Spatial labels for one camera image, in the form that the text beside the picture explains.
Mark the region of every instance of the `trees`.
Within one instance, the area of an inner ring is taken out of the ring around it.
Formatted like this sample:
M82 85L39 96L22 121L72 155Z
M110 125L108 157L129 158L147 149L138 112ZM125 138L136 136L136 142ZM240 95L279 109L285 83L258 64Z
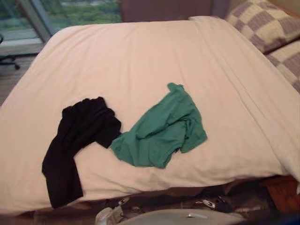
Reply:
M40 0L40 2L51 23L58 30L71 25L121 22L116 0ZM63 2L81 2L84 4L66 5L62 4ZM30 27L26 19L22 18L16 0L0 0L0 20L1 30Z

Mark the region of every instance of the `checkered pillow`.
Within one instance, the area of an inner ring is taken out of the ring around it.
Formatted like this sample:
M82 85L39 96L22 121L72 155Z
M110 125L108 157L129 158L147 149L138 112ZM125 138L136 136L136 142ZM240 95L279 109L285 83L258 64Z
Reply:
M289 16L267 0L248 0L226 19L262 53L300 37L300 19Z
M266 56L300 93L300 41L295 41Z

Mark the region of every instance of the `green shirt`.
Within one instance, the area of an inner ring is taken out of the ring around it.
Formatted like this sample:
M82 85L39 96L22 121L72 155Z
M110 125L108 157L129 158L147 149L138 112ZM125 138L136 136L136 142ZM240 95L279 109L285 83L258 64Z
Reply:
M201 115L183 86L169 83L168 88L170 93L112 142L120 160L165 168L177 149L185 153L207 139Z

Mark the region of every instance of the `white bed sheet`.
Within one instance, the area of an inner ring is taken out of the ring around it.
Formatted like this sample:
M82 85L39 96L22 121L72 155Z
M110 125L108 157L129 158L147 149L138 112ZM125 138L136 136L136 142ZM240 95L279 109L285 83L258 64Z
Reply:
M41 164L63 108L102 96L124 132L169 82L191 95L208 140L165 169L133 167L92 143L75 157L80 200L275 174L300 180L300 96L227 22L75 26L51 38L0 110L0 214L51 206Z

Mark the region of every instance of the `bedding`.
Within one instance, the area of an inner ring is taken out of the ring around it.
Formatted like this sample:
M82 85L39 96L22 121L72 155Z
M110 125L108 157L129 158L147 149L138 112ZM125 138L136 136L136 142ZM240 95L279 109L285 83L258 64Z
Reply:
M226 21L75 26L50 39L0 109L0 214L50 207L41 166L62 109L102 96L125 132L170 82L201 110L207 141L165 169L131 166L94 142L75 156L78 201L275 174L300 181L300 95Z
M267 0L248 0L232 10L226 20L262 53L300 37L300 19Z
M277 49L266 57L300 93L300 40Z

